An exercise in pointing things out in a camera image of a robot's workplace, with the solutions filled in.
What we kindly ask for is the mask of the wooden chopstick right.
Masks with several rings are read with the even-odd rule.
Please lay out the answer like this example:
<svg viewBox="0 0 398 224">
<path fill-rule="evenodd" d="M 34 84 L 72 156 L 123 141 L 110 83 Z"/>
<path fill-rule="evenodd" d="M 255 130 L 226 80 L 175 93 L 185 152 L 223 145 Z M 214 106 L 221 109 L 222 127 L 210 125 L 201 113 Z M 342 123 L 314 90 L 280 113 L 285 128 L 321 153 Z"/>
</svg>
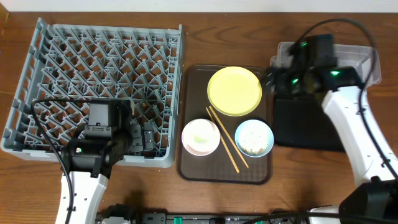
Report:
<svg viewBox="0 0 398 224">
<path fill-rule="evenodd" d="M 231 144 L 233 145 L 233 147 L 235 148 L 236 152 L 238 153 L 238 155 L 240 156 L 241 160 L 243 161 L 244 165 L 249 168 L 248 163 L 246 162 L 245 158 L 243 157 L 241 151 L 238 149 L 237 144 L 235 143 L 235 141 L 232 139 L 231 135 L 229 134 L 229 132 L 227 131 L 227 129 L 225 128 L 224 124 L 222 123 L 222 121 L 220 120 L 220 118 L 218 117 L 217 113 L 214 111 L 213 107 L 210 105 L 209 106 L 209 110 L 211 111 L 212 115 L 215 117 L 215 119 L 217 120 L 217 122 L 220 124 L 221 128 L 223 129 L 223 131 L 225 132 L 227 138 L 229 139 L 229 141 L 231 142 Z"/>
</svg>

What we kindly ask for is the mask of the yellow plate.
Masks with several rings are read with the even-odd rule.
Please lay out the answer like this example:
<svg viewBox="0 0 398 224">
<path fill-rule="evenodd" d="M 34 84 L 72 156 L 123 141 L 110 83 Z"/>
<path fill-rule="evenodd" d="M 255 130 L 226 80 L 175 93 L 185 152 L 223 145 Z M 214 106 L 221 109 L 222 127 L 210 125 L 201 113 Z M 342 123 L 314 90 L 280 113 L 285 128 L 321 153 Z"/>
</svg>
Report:
<svg viewBox="0 0 398 224">
<path fill-rule="evenodd" d="M 210 105 L 228 116 L 244 116 L 257 108 L 262 98 L 258 77 L 243 67 L 225 67 L 215 72 L 207 86 Z"/>
</svg>

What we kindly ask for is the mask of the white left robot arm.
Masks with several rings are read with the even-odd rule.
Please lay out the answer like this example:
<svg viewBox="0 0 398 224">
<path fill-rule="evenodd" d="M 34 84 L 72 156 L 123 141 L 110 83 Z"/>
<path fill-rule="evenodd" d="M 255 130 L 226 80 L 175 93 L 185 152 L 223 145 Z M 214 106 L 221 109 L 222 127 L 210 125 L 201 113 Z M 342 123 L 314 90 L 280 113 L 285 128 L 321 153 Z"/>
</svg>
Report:
<svg viewBox="0 0 398 224">
<path fill-rule="evenodd" d="M 66 174 L 56 222 L 94 223 L 113 165 L 132 152 L 155 146 L 150 123 L 133 122 L 134 102 L 92 99 L 87 123 L 79 125 L 62 148 Z"/>
</svg>

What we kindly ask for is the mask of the grey dishwasher rack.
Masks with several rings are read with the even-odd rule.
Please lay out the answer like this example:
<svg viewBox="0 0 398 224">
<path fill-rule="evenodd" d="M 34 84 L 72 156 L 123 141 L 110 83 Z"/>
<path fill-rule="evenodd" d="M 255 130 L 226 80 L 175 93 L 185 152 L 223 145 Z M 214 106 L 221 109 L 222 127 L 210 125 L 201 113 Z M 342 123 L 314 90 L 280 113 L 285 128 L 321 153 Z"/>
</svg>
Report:
<svg viewBox="0 0 398 224">
<path fill-rule="evenodd" d="M 182 29 L 50 25 L 38 19 L 1 137 L 1 149 L 28 161 L 55 161 L 88 122 L 77 100 L 127 98 L 133 122 L 150 122 L 155 146 L 126 154 L 124 166 L 168 168 L 174 163 Z"/>
</svg>

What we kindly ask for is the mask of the light blue bowl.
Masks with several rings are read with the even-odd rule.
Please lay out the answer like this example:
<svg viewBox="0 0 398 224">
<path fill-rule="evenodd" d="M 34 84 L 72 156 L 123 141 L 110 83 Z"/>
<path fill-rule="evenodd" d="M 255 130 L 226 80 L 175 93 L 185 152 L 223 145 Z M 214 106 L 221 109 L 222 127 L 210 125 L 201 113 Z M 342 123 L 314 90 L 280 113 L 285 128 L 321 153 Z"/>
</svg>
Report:
<svg viewBox="0 0 398 224">
<path fill-rule="evenodd" d="M 271 128 L 263 121 L 249 119 L 242 122 L 236 129 L 235 143 L 246 156 L 259 158 L 268 155 L 274 145 Z"/>
</svg>

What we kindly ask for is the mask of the pink white bowl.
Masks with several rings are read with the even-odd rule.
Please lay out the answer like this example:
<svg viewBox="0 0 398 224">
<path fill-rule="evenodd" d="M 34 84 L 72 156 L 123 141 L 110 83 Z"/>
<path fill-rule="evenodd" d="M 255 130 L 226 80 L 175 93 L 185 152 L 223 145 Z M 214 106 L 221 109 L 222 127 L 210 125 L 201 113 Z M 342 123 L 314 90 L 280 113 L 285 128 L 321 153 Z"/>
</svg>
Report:
<svg viewBox="0 0 398 224">
<path fill-rule="evenodd" d="M 194 119 L 182 131 L 183 147 L 194 156 L 207 156 L 214 152 L 221 141 L 216 124 L 207 119 Z"/>
</svg>

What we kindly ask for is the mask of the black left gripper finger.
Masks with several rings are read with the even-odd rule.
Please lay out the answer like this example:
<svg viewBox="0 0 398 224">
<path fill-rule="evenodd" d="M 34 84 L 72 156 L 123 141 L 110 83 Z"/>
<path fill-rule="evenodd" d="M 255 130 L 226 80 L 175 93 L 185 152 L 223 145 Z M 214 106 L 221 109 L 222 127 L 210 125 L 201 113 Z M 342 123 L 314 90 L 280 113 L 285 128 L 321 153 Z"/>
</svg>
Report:
<svg viewBox="0 0 398 224">
<path fill-rule="evenodd" d="M 145 151 L 151 151 L 153 150 L 155 144 L 154 144 L 154 134 L 152 130 L 152 124 L 150 122 L 145 122 L 144 123 L 144 150 Z"/>
<path fill-rule="evenodd" d="M 144 150 L 143 139 L 142 139 L 142 131 L 141 126 L 139 124 L 131 125 L 131 136 L 132 136 L 132 144 L 129 148 L 129 152 L 142 152 Z"/>
</svg>

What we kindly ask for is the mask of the brown serving tray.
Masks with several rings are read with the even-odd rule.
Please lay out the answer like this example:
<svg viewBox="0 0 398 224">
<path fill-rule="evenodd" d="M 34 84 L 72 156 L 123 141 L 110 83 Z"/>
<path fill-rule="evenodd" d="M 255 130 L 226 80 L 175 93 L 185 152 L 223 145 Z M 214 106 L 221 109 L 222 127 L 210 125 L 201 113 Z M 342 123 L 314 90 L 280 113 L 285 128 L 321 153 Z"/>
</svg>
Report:
<svg viewBox="0 0 398 224">
<path fill-rule="evenodd" d="M 221 65 L 192 65 L 183 78 L 182 102 L 180 104 L 180 126 L 194 119 L 208 119 L 206 107 L 210 105 L 207 96 L 207 86 L 211 76 Z M 268 125 L 271 123 L 271 109 L 266 95 L 262 96 L 260 104 L 251 113 L 232 117 L 217 113 L 228 133 L 234 138 L 237 127 L 246 120 L 258 119 Z M 249 157 L 244 155 L 247 165 L 239 157 L 229 139 L 224 140 L 228 146 L 226 151 L 223 144 L 207 156 L 194 156 L 182 145 L 179 146 L 177 158 L 177 171 L 179 175 L 191 181 L 222 182 L 234 184 L 265 184 L 272 176 L 272 153 L 262 157 Z"/>
</svg>

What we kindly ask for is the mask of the clear plastic waste bin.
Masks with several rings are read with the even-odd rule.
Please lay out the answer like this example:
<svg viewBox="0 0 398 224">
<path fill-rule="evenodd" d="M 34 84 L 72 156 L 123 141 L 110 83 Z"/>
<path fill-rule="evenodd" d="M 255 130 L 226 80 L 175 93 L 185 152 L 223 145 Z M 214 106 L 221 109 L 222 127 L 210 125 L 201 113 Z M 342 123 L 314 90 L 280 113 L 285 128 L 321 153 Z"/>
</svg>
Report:
<svg viewBox="0 0 398 224">
<path fill-rule="evenodd" d="M 288 49 L 294 42 L 281 42 L 278 45 L 277 55 L 271 58 L 270 66 L 274 67 L 289 67 L 292 61 L 292 56 L 288 55 Z M 335 56 L 338 57 L 338 65 L 340 67 L 351 66 L 354 67 L 358 75 L 365 81 L 371 69 L 371 53 L 372 48 L 361 45 L 343 45 L 335 44 Z M 376 53 L 376 63 L 374 70 L 369 79 L 368 85 L 377 85 L 381 82 L 381 67 L 378 53 Z"/>
</svg>

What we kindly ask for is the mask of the wooden chopstick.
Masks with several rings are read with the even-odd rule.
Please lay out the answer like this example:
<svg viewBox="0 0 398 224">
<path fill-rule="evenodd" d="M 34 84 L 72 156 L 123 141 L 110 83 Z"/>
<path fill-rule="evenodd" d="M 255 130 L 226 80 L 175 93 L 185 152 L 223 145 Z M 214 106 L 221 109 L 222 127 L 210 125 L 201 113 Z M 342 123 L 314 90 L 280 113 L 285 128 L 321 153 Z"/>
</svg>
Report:
<svg viewBox="0 0 398 224">
<path fill-rule="evenodd" d="M 215 117 L 215 119 L 217 120 L 217 122 L 220 124 L 221 128 L 223 129 L 223 131 L 225 132 L 227 138 L 229 139 L 229 141 L 231 142 L 231 144 L 233 145 L 233 147 L 235 148 L 236 152 L 238 153 L 238 155 L 240 156 L 241 160 L 243 161 L 244 165 L 249 168 L 248 163 L 246 162 L 245 158 L 243 157 L 241 151 L 238 149 L 237 144 L 235 143 L 235 141 L 232 139 L 231 135 L 229 134 L 229 132 L 227 131 L 227 129 L 225 128 L 224 124 L 222 123 L 222 121 L 220 120 L 220 118 L 218 117 L 217 113 L 214 111 L 213 107 L 210 105 L 209 106 L 209 110 L 211 111 L 212 115 Z"/>
<path fill-rule="evenodd" d="M 210 117 L 211 121 L 216 124 L 216 121 L 212 117 L 209 109 L 207 107 L 205 109 L 206 109 L 206 112 L 208 113 L 208 116 Z M 240 173 L 239 168 L 237 167 L 237 165 L 236 165 L 236 163 L 235 163 L 235 161 L 234 161 L 234 159 L 233 159 L 233 157 L 232 157 L 232 155 L 231 155 L 231 153 L 229 151 L 229 148 L 228 148 L 228 146 L 226 145 L 226 143 L 224 141 L 224 138 L 223 138 L 222 134 L 220 134 L 220 139 L 221 139 L 221 143 L 223 144 L 223 146 L 224 146 L 224 148 L 225 148 L 225 150 L 226 150 L 226 152 L 227 152 L 227 154 L 229 156 L 229 159 L 230 159 L 231 163 L 233 164 L 233 166 L 234 166 L 234 168 L 236 170 L 236 173 Z"/>
</svg>

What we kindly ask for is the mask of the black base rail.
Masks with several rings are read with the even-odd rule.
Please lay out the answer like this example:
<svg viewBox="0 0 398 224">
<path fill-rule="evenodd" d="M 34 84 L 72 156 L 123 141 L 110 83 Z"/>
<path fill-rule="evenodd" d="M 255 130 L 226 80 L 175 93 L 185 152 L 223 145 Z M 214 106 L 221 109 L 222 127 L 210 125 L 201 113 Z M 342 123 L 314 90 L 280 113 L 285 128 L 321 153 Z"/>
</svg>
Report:
<svg viewBox="0 0 398 224">
<path fill-rule="evenodd" d="M 108 207 L 95 218 L 95 223 L 127 224 L 267 224 L 267 223 L 397 223 L 397 220 L 364 218 L 359 216 L 342 217 L 335 207 L 322 207 L 308 212 L 293 212 L 281 209 L 266 214 L 243 215 L 236 213 L 201 214 L 168 213 L 153 210 L 140 213 L 127 205 L 116 204 Z"/>
</svg>

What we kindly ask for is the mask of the wooden chopstick left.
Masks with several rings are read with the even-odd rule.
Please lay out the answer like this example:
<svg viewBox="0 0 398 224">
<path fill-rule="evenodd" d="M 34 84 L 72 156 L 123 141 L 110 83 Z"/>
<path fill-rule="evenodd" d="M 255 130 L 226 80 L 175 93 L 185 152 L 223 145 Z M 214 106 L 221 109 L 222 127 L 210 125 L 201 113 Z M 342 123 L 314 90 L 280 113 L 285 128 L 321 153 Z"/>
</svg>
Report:
<svg viewBox="0 0 398 224">
<path fill-rule="evenodd" d="M 205 109 L 206 109 L 206 112 L 208 113 L 208 116 L 210 117 L 211 121 L 216 124 L 216 121 L 212 117 L 209 109 L 207 107 Z M 224 138 L 223 138 L 222 134 L 220 134 L 220 139 L 221 139 L 221 143 L 223 144 L 223 146 L 224 146 L 224 148 L 225 148 L 225 150 L 226 150 L 226 152 L 227 152 L 227 154 L 229 156 L 229 159 L 230 159 L 231 163 L 233 164 L 233 166 L 234 166 L 234 168 L 236 170 L 236 173 L 240 173 L 239 168 L 237 167 L 237 165 L 236 165 L 236 163 L 235 163 L 235 161 L 234 161 L 234 159 L 233 159 L 233 157 L 232 157 L 232 155 L 231 155 L 231 153 L 229 151 L 229 148 L 228 148 L 228 146 L 226 145 L 226 143 L 224 141 Z"/>
</svg>

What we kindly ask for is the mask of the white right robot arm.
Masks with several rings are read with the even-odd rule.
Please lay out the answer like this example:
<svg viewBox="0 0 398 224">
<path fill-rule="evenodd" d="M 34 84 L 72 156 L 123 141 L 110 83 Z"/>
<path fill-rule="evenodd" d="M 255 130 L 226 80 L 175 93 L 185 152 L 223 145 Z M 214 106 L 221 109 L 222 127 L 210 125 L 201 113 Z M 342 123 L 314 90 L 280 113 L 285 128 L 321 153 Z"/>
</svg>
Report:
<svg viewBox="0 0 398 224">
<path fill-rule="evenodd" d="M 312 208 L 307 223 L 397 222 L 397 156 L 368 105 L 365 86 L 352 67 L 267 70 L 274 91 L 272 130 L 281 146 L 342 149 L 355 190 L 339 205 Z"/>
</svg>

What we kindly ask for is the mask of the black plastic tray bin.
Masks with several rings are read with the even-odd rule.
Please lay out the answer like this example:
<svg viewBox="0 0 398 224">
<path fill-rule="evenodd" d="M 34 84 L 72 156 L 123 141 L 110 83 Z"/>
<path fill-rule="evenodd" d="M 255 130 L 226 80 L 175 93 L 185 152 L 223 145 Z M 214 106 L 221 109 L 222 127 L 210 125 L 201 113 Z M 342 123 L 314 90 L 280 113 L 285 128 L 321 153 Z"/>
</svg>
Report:
<svg viewBox="0 0 398 224">
<path fill-rule="evenodd" d="M 272 131 L 279 146 L 343 152 L 338 133 L 315 100 L 275 96 Z"/>
</svg>

